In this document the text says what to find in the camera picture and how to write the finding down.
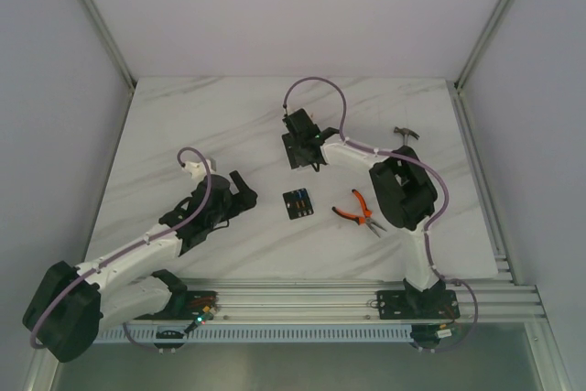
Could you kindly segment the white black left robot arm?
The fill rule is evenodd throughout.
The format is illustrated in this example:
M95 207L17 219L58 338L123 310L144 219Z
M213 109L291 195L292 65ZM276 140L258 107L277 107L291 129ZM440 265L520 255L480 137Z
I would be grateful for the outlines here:
M204 174L141 238L76 266L52 265L22 319L32 342L67 363L100 332L134 319L188 320L192 331L213 308L215 295L190 292L165 266L256 203L256 192L237 171Z

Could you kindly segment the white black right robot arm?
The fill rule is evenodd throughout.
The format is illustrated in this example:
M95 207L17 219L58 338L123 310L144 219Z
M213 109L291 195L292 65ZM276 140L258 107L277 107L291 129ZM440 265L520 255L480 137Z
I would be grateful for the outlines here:
M430 261L424 225L435 213L438 193L415 151L406 145L385 153L342 137L339 130L318 128L303 109L285 114L282 135L292 168L334 165L367 173L385 219L404 235L405 304L415 318L439 312L445 282Z

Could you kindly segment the black fuse box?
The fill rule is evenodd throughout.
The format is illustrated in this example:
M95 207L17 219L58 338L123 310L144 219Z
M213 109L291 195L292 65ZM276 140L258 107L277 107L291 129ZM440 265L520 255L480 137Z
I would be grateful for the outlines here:
M314 214L314 209L309 197L308 190L301 188L298 190L291 190L297 193L296 199L290 199L285 192L282 194L283 201L288 213L290 220L297 220L303 217L311 216Z

